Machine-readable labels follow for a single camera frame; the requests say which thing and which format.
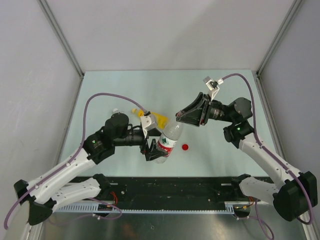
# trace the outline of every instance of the wall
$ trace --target wall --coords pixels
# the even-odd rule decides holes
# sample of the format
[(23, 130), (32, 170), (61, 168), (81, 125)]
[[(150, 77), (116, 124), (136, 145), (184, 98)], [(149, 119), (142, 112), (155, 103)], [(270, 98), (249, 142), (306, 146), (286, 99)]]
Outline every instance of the wall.
[[(320, 1), (307, 0), (262, 73), (288, 162), (320, 180)], [(314, 208), (320, 223), (320, 207)]]
[(48, 0), (84, 71), (257, 70), (294, 0)]
[(16, 200), (13, 184), (54, 166), (80, 78), (37, 1), (1, 1), (0, 33), (3, 221)]

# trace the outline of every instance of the bottle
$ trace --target bottle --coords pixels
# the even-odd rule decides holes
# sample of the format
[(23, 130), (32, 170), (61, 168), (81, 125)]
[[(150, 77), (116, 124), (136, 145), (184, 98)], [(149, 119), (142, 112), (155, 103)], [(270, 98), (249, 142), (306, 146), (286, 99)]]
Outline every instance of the bottle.
[(183, 129), (184, 129), (184, 124), (182, 122), (177, 122), (175, 120), (170, 121), (165, 126), (161, 136), (159, 137), (157, 145), (158, 147), (166, 150), (168, 155), (155, 159), (154, 160), (155, 163), (163, 164), (167, 160), (172, 150), (174, 149), (174, 146), (176, 145), (178, 139), (180, 138), (183, 132)]
[[(138, 117), (145, 115), (144, 111), (142, 111), (141, 109), (138, 110), (138, 109), (134, 108), (134, 109), (132, 109), (131, 112), (133, 114), (137, 115)], [(163, 116), (163, 115), (156, 113), (156, 112), (153, 112), (153, 111), (151, 112), (151, 114), (153, 114), (155, 116), (158, 127), (160, 129), (164, 129), (165, 126), (167, 125), (167, 123), (169, 122), (169, 119), (166, 116)]]

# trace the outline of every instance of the yellow object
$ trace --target yellow object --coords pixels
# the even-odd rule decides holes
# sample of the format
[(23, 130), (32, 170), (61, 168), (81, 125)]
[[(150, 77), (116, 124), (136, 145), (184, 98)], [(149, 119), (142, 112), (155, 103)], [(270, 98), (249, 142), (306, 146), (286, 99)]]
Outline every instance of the yellow object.
[[(131, 111), (134, 115), (138, 116), (139, 118), (144, 116), (144, 111), (142, 111), (141, 109), (136, 109), (136, 108), (133, 108), (132, 111)], [(163, 116), (159, 113), (156, 113), (156, 112), (151, 112), (151, 114), (153, 114), (156, 118), (156, 122), (158, 123), (158, 127), (160, 129), (164, 129), (165, 126), (167, 125), (167, 123), (169, 122), (169, 118), (167, 118), (166, 116)]]

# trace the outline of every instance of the red bottle cap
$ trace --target red bottle cap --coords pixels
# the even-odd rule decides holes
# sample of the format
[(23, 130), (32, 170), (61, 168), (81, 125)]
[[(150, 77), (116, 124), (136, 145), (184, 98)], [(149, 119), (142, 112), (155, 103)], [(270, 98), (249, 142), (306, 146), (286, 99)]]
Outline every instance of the red bottle cap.
[(185, 151), (187, 151), (187, 150), (189, 149), (188, 144), (183, 144), (183, 145), (182, 145), (182, 149), (185, 150)]

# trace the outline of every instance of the table top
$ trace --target table top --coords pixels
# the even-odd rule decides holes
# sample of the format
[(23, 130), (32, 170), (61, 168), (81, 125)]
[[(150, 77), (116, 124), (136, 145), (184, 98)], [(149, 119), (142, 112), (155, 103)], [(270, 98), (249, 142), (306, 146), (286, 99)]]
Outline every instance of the table top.
[[(258, 134), (266, 145), (274, 150), (251, 70), (88, 71), (83, 79), (60, 160), (66, 159), (80, 145), (84, 108), (92, 95), (103, 92), (123, 95), (151, 112), (173, 119), (175, 113), (196, 99), (199, 92), (208, 91), (203, 82), (205, 77), (210, 76), (217, 80), (232, 73), (240, 73), (249, 81), (256, 104)], [(234, 76), (220, 85), (215, 99), (228, 105), (238, 97), (250, 100), (245, 82)], [(136, 108), (135, 105), (115, 97), (98, 96), (88, 107), (85, 136), (104, 126), (114, 108), (127, 114), (133, 125), (139, 124), (139, 118), (131, 114), (132, 108)], [(226, 177), (244, 173), (266, 176), (254, 160), (226, 142), (223, 128), (229, 125), (227, 122), (214, 120), (209, 120), (205, 126), (200, 127), (185, 124), (182, 136), (163, 164), (146, 162), (138, 146), (116, 147), (114, 155), (83, 172), (81, 176), (92, 176), (96, 173), (118, 177)], [(188, 151), (182, 150), (182, 144), (189, 145)]]

